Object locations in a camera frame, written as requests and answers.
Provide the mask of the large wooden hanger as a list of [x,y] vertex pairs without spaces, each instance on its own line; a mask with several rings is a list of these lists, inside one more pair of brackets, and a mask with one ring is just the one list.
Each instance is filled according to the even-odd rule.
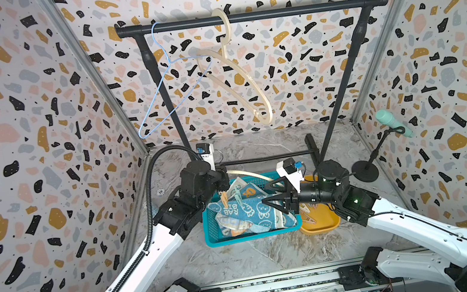
[[242,185],[250,183],[265,185],[266,183],[273,181],[273,178],[270,178],[269,176],[243,170],[228,170],[227,175],[236,176],[236,181]]

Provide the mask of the orange patterned towel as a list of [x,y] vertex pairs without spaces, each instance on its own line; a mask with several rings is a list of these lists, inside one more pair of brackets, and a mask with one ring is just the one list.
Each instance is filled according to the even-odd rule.
[[217,224],[222,235],[232,238],[247,233],[253,226],[253,224],[249,221],[224,216],[217,220]]

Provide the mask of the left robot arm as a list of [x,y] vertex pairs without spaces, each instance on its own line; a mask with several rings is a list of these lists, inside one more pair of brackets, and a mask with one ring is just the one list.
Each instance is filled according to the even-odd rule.
[[[147,292],[167,260],[202,222],[202,213],[212,197],[230,187],[225,168],[212,170],[209,163],[200,160],[191,161],[180,178],[180,186],[154,215],[144,242],[105,292]],[[180,279],[165,292],[199,292],[199,289]]]

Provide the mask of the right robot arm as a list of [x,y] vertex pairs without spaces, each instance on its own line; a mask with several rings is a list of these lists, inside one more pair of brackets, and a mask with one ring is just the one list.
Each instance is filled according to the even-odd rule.
[[294,215],[302,204],[325,204],[347,222],[383,230],[425,248],[421,253],[368,248],[358,274],[363,283],[377,286],[412,278],[467,292],[467,227],[430,219],[350,184],[350,171],[336,161],[320,163],[316,176],[315,181],[299,186],[285,176],[273,180],[265,187],[271,195],[262,203]]

